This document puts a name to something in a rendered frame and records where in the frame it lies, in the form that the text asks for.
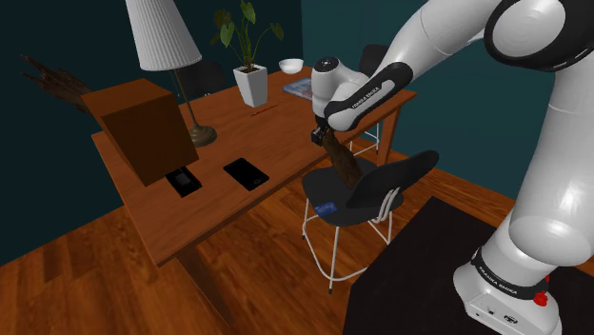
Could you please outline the white shade table lamp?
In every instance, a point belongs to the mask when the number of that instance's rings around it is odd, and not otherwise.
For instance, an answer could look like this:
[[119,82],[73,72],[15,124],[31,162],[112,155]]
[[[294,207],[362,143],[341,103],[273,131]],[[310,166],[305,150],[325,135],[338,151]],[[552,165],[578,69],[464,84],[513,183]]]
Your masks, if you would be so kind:
[[173,0],[125,0],[130,26],[142,70],[173,70],[187,105],[192,128],[192,143],[204,147],[214,142],[214,128],[200,126],[194,116],[179,69],[196,64],[202,54],[195,45]]

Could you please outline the blue grey book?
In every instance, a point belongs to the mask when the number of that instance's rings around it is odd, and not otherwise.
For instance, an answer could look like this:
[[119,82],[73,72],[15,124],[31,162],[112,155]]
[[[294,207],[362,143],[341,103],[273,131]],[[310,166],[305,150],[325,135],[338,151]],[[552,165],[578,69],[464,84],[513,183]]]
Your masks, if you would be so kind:
[[283,91],[307,99],[312,100],[311,79],[303,78],[296,82],[283,86]]

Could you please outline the brown wooden desk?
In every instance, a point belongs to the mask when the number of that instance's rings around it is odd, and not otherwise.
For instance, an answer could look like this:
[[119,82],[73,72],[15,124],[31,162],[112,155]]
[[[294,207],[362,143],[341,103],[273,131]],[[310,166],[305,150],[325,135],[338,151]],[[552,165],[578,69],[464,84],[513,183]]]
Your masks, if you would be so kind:
[[[309,67],[296,75],[270,74],[268,101],[259,108],[247,106],[237,88],[192,101],[203,123],[213,126],[218,137],[198,148],[199,159],[188,169],[202,187],[184,198],[165,179],[144,186],[104,132],[92,136],[150,259],[157,266],[177,260],[228,325],[233,317],[196,247],[327,157],[310,140],[316,127],[310,101],[283,91],[283,86],[310,74]],[[274,104],[278,106],[250,117]],[[269,180],[246,190],[224,171],[239,158]]]

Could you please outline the brown dried branches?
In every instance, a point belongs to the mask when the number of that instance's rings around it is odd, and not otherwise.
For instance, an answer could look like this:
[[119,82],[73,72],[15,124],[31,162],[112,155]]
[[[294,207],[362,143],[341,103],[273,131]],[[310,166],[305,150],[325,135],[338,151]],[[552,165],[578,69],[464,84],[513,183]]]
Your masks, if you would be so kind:
[[91,115],[82,95],[91,93],[92,89],[70,72],[58,68],[58,71],[46,67],[35,59],[22,54],[21,57],[40,71],[40,78],[22,72],[22,75],[36,83],[48,94],[73,104],[78,110]]

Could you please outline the white bowl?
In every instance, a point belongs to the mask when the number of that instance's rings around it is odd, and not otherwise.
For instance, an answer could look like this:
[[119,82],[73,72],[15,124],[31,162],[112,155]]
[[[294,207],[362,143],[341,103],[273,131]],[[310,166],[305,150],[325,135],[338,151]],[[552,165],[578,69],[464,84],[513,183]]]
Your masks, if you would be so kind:
[[303,65],[304,60],[299,58],[289,58],[279,62],[279,68],[285,74],[296,74],[302,70]]

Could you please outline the brown wooden box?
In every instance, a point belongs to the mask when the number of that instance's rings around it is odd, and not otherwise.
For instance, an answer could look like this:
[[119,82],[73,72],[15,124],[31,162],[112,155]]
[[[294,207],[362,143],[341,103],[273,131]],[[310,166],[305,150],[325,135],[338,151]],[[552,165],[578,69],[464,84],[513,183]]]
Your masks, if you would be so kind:
[[173,94],[138,79],[81,96],[144,186],[199,159]]

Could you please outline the black robot stand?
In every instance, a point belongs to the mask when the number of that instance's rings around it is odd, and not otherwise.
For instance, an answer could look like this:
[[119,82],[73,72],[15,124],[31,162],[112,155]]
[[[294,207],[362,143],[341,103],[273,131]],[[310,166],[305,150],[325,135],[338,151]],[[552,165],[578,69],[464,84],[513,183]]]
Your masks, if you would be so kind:
[[594,335],[594,208],[522,200],[499,228],[430,198],[350,290],[343,335]]

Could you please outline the green plant in white pot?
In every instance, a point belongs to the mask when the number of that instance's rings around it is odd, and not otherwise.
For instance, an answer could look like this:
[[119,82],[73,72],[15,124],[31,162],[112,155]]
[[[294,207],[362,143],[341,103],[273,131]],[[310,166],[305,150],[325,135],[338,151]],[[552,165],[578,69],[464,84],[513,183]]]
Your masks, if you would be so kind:
[[217,29],[210,39],[213,46],[221,43],[226,49],[231,48],[241,63],[233,71],[237,87],[246,105],[257,108],[267,102],[267,68],[255,64],[255,56],[262,37],[271,31],[278,40],[283,41],[285,34],[279,23],[270,23],[258,37],[255,45],[251,44],[248,28],[256,23],[256,14],[249,1],[239,0],[242,13],[241,22],[234,24],[231,13],[225,9],[215,11],[213,20]]

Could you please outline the small black device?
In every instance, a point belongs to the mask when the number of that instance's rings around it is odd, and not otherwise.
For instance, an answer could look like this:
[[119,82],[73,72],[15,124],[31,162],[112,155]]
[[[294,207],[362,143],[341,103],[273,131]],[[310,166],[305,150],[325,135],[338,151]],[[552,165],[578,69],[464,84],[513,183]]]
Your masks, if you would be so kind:
[[182,198],[202,187],[202,183],[186,167],[167,173],[166,178]]

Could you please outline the black tablet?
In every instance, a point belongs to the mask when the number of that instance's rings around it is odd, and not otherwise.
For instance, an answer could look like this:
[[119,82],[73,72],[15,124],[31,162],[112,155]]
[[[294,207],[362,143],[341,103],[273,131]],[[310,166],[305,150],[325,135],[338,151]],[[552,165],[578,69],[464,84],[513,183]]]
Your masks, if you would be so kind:
[[227,164],[224,166],[224,171],[248,191],[256,189],[269,180],[263,171],[245,158],[239,158]]

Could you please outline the brown oblong object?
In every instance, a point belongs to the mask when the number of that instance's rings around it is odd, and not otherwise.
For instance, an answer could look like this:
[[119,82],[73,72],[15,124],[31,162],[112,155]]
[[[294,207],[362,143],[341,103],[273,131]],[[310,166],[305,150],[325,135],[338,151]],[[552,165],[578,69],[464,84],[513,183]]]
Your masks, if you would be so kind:
[[324,136],[323,147],[327,151],[332,165],[346,187],[353,189],[362,178],[363,172],[352,152],[339,143],[332,130],[329,130]]

